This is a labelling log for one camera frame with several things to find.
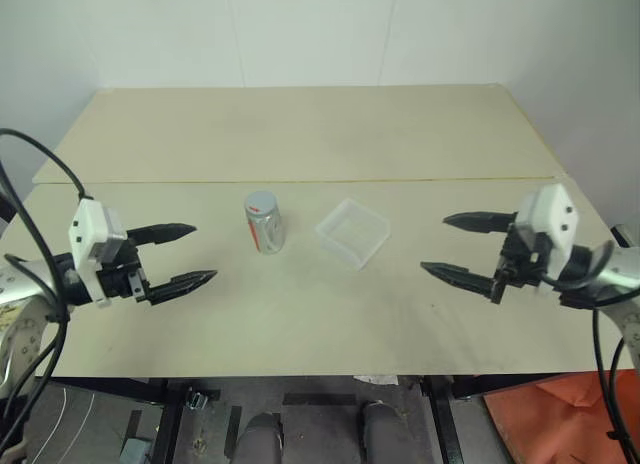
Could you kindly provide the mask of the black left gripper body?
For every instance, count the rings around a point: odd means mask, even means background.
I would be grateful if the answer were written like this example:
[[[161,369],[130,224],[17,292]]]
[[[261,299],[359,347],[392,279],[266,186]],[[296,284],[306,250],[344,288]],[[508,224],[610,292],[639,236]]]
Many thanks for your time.
[[[103,263],[97,273],[107,298],[133,297],[137,302],[147,299],[149,283],[144,274],[136,243],[124,241],[110,263]]]

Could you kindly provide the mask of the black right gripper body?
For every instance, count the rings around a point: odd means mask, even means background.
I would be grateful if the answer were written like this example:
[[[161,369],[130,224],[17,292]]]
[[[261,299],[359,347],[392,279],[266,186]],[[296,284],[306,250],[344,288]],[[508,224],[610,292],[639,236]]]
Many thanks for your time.
[[[548,264],[549,238],[544,233],[535,233],[533,240],[527,240],[510,224],[492,279],[491,301],[499,304],[507,286],[539,285],[540,275]]]

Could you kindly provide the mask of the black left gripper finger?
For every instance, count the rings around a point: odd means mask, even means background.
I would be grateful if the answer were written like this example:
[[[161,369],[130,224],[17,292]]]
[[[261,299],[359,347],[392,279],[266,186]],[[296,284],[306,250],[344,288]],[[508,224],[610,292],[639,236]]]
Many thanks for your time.
[[[195,226],[184,223],[155,224],[127,231],[128,239],[135,245],[159,245],[172,242],[195,232]]]
[[[165,284],[150,287],[147,290],[147,301],[151,305],[157,305],[185,296],[207,284],[217,274],[216,270],[202,270],[172,277]]]

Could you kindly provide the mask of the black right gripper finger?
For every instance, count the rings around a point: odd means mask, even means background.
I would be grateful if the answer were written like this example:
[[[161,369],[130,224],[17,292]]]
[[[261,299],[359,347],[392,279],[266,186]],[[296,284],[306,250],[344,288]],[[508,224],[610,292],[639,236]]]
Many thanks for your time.
[[[493,290],[492,278],[471,273],[467,268],[443,262],[421,262],[422,269],[441,281],[479,295],[490,295]]]
[[[468,232],[488,234],[506,233],[515,221],[516,213],[488,211],[463,212],[447,216],[443,223]]]

